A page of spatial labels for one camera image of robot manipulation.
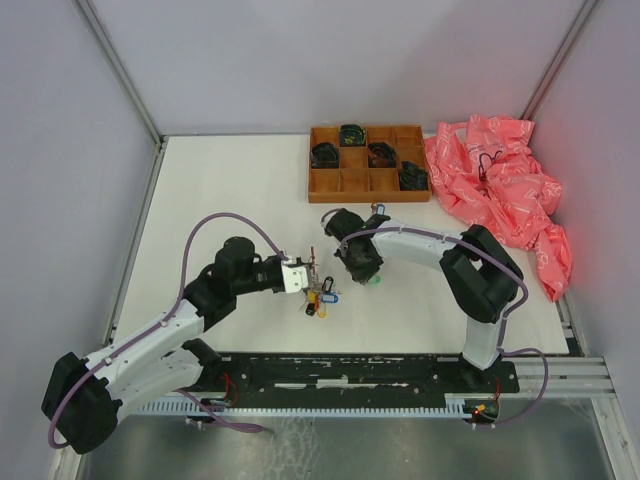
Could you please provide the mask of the keyring bunch with red opener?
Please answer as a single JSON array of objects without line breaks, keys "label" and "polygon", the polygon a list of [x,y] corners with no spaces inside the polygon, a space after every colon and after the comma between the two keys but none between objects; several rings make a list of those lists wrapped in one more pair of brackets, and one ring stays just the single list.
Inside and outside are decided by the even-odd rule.
[{"label": "keyring bunch with red opener", "polygon": [[304,302],[300,310],[308,317],[325,319],[328,307],[339,302],[341,291],[337,288],[334,277],[321,271],[318,260],[317,249],[311,246],[309,257],[304,262],[308,284],[302,289]]}]

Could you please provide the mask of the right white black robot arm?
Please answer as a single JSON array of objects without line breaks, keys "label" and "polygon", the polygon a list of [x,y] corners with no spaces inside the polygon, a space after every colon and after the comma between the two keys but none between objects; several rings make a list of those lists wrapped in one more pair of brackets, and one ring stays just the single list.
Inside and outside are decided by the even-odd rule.
[{"label": "right white black robot arm", "polygon": [[402,259],[444,275],[466,314],[465,360],[458,368],[467,389],[481,391],[495,379],[510,314],[529,297],[524,274],[485,227],[460,234],[410,226],[374,213],[364,220],[345,208],[321,218],[324,233],[339,242],[339,258],[353,281],[369,283],[387,259]]}]

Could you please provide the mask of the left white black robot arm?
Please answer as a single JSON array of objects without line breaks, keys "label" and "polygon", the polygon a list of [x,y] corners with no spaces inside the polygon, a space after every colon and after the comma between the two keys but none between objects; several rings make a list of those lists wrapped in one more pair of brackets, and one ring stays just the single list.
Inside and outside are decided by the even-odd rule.
[{"label": "left white black robot arm", "polygon": [[56,361],[41,405],[49,445],[88,453],[156,398],[193,385],[215,387],[219,357],[201,335],[229,316],[241,295],[307,289],[313,268],[313,261],[286,254],[261,258],[245,237],[226,240],[168,310],[121,341]]}]

